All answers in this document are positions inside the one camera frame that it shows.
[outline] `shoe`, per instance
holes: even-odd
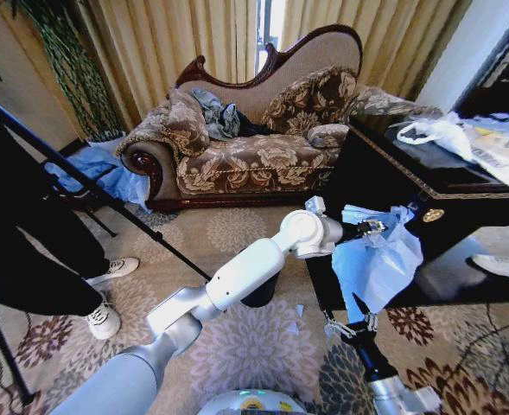
[[[485,271],[491,272],[492,274],[509,277],[509,257],[473,255],[471,260]]]
[[[106,340],[118,332],[122,320],[119,318],[118,312],[108,304],[105,295],[102,292],[100,295],[102,303],[85,319],[92,335],[99,340]]]
[[[104,283],[107,279],[120,278],[131,274],[139,266],[137,258],[123,258],[110,261],[110,267],[104,275],[86,279],[89,285]]]

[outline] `throw pillow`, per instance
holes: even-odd
[[[316,125],[340,122],[353,98],[356,77],[347,67],[326,67],[300,78],[271,102],[262,123],[281,134],[303,135]]]
[[[179,89],[169,91],[169,114],[165,131],[186,156],[196,157],[210,145],[199,103]]]
[[[306,138],[312,147],[318,149],[333,149],[342,147],[347,138],[348,125],[325,124],[310,128]]]

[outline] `paper scrap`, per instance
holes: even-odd
[[[298,316],[302,318],[302,313],[304,312],[304,306],[302,304],[296,305],[296,312],[298,313]]]
[[[287,327],[287,331],[289,333],[292,333],[293,335],[298,335],[300,333],[300,331],[298,330],[298,326],[296,325],[295,322],[289,324],[289,327]]]
[[[328,339],[330,339],[334,335],[334,330],[329,324],[326,324],[323,327],[323,331],[325,331],[325,335],[327,336]]]

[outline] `curtain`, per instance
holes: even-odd
[[[320,26],[353,27],[363,45],[359,82],[414,99],[471,0],[287,0],[282,49]]]
[[[254,76],[256,0],[89,0],[80,15],[127,129],[196,56],[226,82]]]

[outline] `patterned carpet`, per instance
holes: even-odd
[[[215,272],[253,240],[274,234],[293,207],[188,210],[178,215],[138,214],[208,273]],[[181,261],[110,209],[100,218],[118,236],[111,239],[84,220],[109,258],[134,255],[139,269],[105,283],[122,315],[119,333],[97,341],[85,322],[71,316],[26,316],[0,306],[0,323],[30,388],[38,392],[26,415],[48,413],[121,349],[150,340],[144,317],[183,285],[202,284]],[[302,318],[296,305],[304,305]],[[492,322],[509,323],[509,304],[491,307]],[[295,322],[299,333],[287,330]],[[369,414],[372,403],[354,351],[323,332],[306,265],[289,258],[273,300],[261,309],[233,306],[206,324],[199,340],[172,360],[151,414],[194,414],[217,393],[272,388],[299,398],[313,413]],[[463,351],[492,330],[485,305],[387,310],[379,319],[378,344],[410,386],[433,386],[445,414],[509,414],[509,329],[475,342],[460,370]],[[5,373],[5,384],[10,377]],[[10,413],[0,389],[0,414]],[[14,408],[20,411],[17,400]]]

